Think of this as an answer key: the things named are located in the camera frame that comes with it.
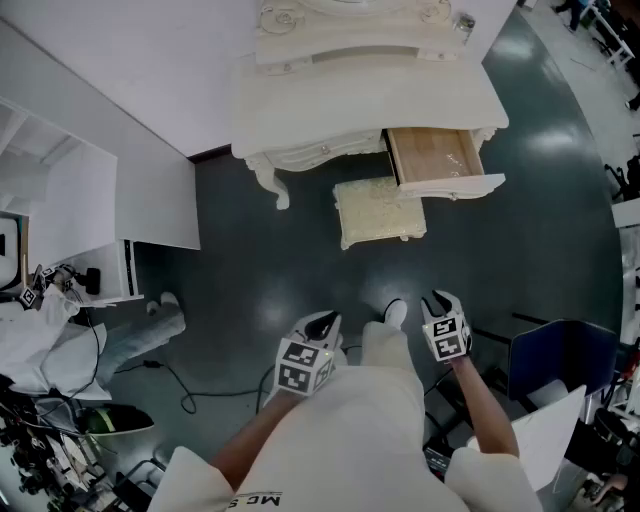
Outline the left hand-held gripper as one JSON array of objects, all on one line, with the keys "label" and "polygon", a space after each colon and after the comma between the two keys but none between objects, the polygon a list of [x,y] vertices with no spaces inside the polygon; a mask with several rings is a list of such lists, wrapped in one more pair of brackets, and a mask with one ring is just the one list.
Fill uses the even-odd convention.
[{"label": "left hand-held gripper", "polygon": [[272,390],[310,397],[320,390],[343,362],[342,315],[321,311],[298,320],[281,339]]}]

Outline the wooden drawer with white front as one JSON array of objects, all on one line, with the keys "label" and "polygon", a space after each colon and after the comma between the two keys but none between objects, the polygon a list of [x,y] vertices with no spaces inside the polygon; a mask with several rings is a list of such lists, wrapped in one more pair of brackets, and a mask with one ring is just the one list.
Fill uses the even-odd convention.
[{"label": "wooden drawer with white front", "polygon": [[[384,132],[398,196],[407,198],[479,199],[503,185],[503,174],[487,174],[470,131],[436,128],[395,128]],[[473,174],[451,177],[447,152],[464,152]]]}]

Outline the white ornate dressing table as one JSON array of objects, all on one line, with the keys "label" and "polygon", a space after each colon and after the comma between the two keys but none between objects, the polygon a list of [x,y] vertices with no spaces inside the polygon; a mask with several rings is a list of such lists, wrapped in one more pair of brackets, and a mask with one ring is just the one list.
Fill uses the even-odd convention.
[{"label": "white ornate dressing table", "polygon": [[[466,45],[458,13],[476,20]],[[235,64],[231,151],[290,203],[267,151],[368,130],[508,126],[482,64],[499,31],[481,0],[262,0],[253,53]]]}]

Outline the person's right forearm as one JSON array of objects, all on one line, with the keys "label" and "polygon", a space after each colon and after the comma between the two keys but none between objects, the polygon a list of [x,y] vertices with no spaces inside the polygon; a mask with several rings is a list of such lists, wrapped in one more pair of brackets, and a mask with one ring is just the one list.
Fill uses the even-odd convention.
[{"label": "person's right forearm", "polygon": [[480,451],[518,458],[519,447],[511,421],[467,356],[450,365],[464,396]]}]

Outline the person's beige trousers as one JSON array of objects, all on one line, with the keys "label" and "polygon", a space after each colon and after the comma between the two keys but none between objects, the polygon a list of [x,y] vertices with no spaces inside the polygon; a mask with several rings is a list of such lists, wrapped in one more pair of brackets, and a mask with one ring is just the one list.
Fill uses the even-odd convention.
[{"label": "person's beige trousers", "polygon": [[364,326],[361,365],[416,373],[406,334],[400,328],[382,322],[369,322]]}]

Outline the cream padded stool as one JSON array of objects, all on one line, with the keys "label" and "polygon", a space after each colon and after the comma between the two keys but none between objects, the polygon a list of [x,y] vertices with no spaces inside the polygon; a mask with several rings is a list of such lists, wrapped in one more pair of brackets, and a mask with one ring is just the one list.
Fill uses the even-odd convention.
[{"label": "cream padded stool", "polygon": [[422,238],[427,232],[420,198],[403,199],[392,177],[337,184],[333,189],[341,226],[341,249],[363,242]]}]

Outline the person's white shirt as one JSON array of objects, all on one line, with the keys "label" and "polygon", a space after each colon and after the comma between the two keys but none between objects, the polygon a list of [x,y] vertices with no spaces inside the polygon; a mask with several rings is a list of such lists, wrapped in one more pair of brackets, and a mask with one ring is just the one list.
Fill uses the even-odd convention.
[{"label": "person's white shirt", "polygon": [[438,478],[423,432],[415,375],[342,366],[278,423],[238,487],[179,447],[148,512],[543,512],[516,457],[460,448]]}]

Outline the blue chair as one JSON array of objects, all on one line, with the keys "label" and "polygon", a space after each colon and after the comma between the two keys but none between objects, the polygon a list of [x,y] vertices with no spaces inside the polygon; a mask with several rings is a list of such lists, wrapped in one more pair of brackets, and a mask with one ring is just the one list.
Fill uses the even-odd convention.
[{"label": "blue chair", "polygon": [[618,336],[576,320],[555,320],[513,338],[509,350],[507,397],[519,400],[554,382],[588,395],[614,376]]}]

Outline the crumpled clear plastic wrap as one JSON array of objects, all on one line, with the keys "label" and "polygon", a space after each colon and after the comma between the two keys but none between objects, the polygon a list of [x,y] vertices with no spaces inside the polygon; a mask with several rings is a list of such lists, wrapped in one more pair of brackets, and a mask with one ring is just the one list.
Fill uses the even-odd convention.
[{"label": "crumpled clear plastic wrap", "polygon": [[451,177],[466,177],[473,174],[473,162],[464,152],[447,152],[445,154],[445,168]]}]

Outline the white flat board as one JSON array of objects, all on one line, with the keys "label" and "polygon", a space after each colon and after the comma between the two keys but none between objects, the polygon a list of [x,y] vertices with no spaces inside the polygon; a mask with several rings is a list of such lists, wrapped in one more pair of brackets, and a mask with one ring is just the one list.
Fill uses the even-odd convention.
[{"label": "white flat board", "polygon": [[[539,491],[554,479],[573,435],[584,403],[581,385],[563,398],[511,422],[519,447],[519,461],[531,487]],[[480,451],[474,436],[467,446]]]}]

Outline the black green device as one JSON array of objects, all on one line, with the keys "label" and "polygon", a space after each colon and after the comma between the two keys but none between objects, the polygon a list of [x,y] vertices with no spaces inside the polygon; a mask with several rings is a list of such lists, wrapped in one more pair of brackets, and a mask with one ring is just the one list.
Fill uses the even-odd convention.
[{"label": "black green device", "polygon": [[143,411],[130,405],[106,404],[81,410],[78,428],[93,437],[130,434],[148,430],[153,420]]}]

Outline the white shelf cabinet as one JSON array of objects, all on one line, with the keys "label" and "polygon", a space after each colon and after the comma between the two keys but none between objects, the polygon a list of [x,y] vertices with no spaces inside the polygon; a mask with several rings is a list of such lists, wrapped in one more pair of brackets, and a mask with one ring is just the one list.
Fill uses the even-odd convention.
[{"label": "white shelf cabinet", "polygon": [[115,227],[117,159],[0,99],[0,211],[29,219],[27,270],[101,270],[90,306],[137,300],[135,253]]}]

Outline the cluttered equipment pile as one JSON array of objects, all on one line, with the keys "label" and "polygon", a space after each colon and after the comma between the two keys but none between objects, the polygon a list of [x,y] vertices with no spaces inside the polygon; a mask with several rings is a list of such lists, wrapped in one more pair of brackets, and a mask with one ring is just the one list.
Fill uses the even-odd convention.
[{"label": "cluttered equipment pile", "polygon": [[62,433],[35,424],[32,401],[11,391],[11,384],[0,375],[0,451],[17,473],[19,495],[43,498],[36,512],[123,512],[106,478],[80,477],[61,445]]}]

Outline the white black-faced device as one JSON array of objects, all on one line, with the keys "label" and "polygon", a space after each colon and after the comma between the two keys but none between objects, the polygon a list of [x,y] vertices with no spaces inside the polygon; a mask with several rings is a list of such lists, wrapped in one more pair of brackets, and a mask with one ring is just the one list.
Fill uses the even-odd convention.
[{"label": "white black-faced device", "polygon": [[20,286],[27,270],[29,219],[0,211],[0,292]]}]

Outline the black metal frame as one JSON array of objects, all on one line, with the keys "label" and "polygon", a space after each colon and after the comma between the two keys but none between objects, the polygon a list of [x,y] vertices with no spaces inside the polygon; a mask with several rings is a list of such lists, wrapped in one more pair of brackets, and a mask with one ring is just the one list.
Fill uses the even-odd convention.
[{"label": "black metal frame", "polygon": [[475,335],[485,339],[510,345],[511,341],[523,330],[526,322],[516,313],[507,313],[472,322]]}]

